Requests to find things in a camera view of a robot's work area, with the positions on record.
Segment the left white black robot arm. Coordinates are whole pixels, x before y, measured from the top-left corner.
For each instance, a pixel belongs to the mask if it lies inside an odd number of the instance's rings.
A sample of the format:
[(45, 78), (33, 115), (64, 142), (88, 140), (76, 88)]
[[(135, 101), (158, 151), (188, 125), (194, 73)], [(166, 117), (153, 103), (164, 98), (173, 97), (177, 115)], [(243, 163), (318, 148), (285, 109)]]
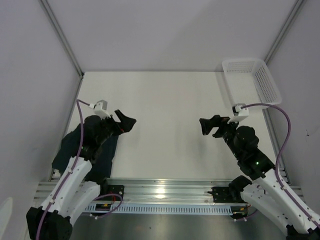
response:
[(118, 121), (105, 110), (95, 110), (94, 115), (80, 118), (76, 148), (69, 150), (69, 161), (62, 176), (40, 206), (31, 207), (26, 214), (30, 239), (70, 239), (74, 224), (90, 202), (108, 196), (105, 176), (93, 180), (86, 177), (106, 140), (130, 132), (137, 122), (119, 109), (115, 114)]

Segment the dark teal shorts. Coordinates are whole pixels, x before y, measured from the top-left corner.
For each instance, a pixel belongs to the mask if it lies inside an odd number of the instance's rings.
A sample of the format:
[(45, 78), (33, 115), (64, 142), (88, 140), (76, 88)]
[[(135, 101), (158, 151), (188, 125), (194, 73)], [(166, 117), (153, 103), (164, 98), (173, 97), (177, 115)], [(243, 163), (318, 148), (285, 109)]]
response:
[[(79, 150), (81, 129), (78, 125), (75, 130), (68, 133), (61, 141), (60, 149), (55, 156), (51, 166), (61, 174), (66, 170), (69, 160), (75, 157)], [(92, 165), (91, 170), (85, 176), (86, 181), (101, 183), (105, 178), (111, 176), (113, 159), (116, 154), (118, 137), (108, 138), (101, 146), (102, 152)]]

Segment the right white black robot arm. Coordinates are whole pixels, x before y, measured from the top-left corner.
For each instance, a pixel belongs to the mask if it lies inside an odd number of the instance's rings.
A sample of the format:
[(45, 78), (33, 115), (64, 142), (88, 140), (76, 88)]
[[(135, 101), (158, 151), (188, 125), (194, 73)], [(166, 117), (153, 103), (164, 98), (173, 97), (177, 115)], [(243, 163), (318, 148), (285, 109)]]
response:
[(252, 127), (240, 126), (229, 117), (200, 118), (204, 136), (212, 129), (222, 138), (237, 160), (243, 175), (227, 187), (213, 187), (213, 199), (246, 203), (261, 212), (285, 234), (287, 240), (318, 240), (320, 216), (308, 207), (280, 177), (275, 164), (258, 148), (259, 138)]

